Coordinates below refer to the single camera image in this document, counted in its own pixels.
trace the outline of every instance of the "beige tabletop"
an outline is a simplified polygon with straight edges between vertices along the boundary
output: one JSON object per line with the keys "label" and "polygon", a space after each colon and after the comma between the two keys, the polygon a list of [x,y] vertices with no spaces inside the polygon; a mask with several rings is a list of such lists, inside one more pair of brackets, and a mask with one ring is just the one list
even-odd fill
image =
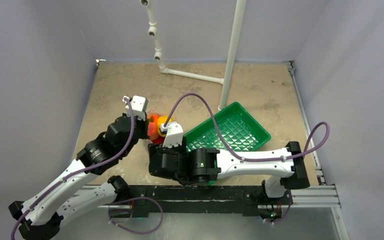
{"label": "beige tabletop", "polygon": [[[169,64],[168,67],[195,74],[222,78],[225,64]],[[197,93],[214,113],[220,101],[222,86],[159,72],[156,64],[101,63],[78,135],[75,153],[95,139],[121,116],[123,96],[148,99],[148,111],[168,114],[177,99],[185,93]],[[289,141],[306,142],[305,127],[288,69],[283,64],[235,64],[227,104],[239,102],[270,134],[271,140],[260,151],[284,147]],[[210,117],[196,97],[185,98],[174,113],[175,119],[188,132]],[[304,159],[311,185],[319,185],[312,156]],[[130,185],[178,185],[174,180],[151,176],[148,172],[147,142],[140,140],[127,157],[93,180],[100,185],[113,175],[122,176]],[[260,185],[266,175],[243,175],[218,180],[215,185]]]}

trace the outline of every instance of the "wall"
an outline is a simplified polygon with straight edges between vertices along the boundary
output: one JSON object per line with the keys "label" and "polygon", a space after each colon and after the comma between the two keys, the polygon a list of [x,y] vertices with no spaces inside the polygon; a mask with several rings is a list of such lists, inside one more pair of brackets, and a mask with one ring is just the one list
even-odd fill
{"label": "wall", "polygon": [[65,0],[0,0],[0,239],[67,166],[95,64]]}
{"label": "wall", "polygon": [[310,124],[331,124],[318,155],[351,239],[384,239],[384,1],[330,1],[295,63]]}
{"label": "wall", "polygon": [[[69,0],[97,59],[153,61],[147,9],[140,0]],[[294,60],[327,0],[248,0],[236,59]],[[164,58],[168,61],[225,61],[236,0],[157,0]]]}

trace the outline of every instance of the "wooden table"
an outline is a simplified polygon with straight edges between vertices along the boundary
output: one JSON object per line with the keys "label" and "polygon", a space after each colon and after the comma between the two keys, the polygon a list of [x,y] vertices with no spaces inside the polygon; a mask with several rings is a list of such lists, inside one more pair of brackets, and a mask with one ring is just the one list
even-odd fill
{"label": "wooden table", "polygon": [[[195,74],[222,78],[225,64],[170,64],[170,68]],[[148,111],[168,114],[177,99],[185,93],[197,93],[217,112],[222,86],[217,83],[162,74],[156,64],[101,63],[96,73],[75,153],[87,142],[106,131],[119,117],[125,104],[123,96],[138,95],[149,100]],[[260,150],[284,147],[298,141],[303,148],[306,132],[297,96],[288,69],[283,64],[235,64],[227,104],[239,102],[270,134],[271,140]],[[196,97],[184,99],[175,119],[188,132],[210,117]],[[311,185],[319,185],[314,159],[305,157]],[[100,185],[113,175],[121,175],[131,185],[178,185],[176,181],[153,177],[148,172],[149,157],[144,140],[135,145],[129,155],[92,181]],[[217,181],[216,185],[260,185],[266,175],[234,176]]]}

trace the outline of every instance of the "yellow object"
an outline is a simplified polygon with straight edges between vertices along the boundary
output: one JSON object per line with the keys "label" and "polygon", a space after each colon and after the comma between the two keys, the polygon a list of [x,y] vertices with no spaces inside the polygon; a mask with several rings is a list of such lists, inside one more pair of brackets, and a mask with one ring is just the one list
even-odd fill
{"label": "yellow object", "polygon": [[158,118],[158,120],[156,121],[156,126],[157,126],[157,131],[158,131],[158,134],[161,136],[161,137],[165,137],[166,135],[165,134],[162,134],[161,133],[161,131],[160,131],[160,126],[161,126],[161,124],[164,124],[165,122],[166,122],[166,120],[167,120],[167,118],[168,118],[169,116],[160,116],[159,118]]}

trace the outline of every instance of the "red object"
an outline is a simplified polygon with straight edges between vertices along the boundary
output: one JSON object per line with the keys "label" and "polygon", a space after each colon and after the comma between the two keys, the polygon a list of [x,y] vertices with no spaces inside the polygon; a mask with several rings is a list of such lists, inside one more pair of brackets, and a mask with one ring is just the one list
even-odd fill
{"label": "red object", "polygon": [[164,143],[164,137],[159,136],[157,139],[152,141],[154,144],[162,144]]}

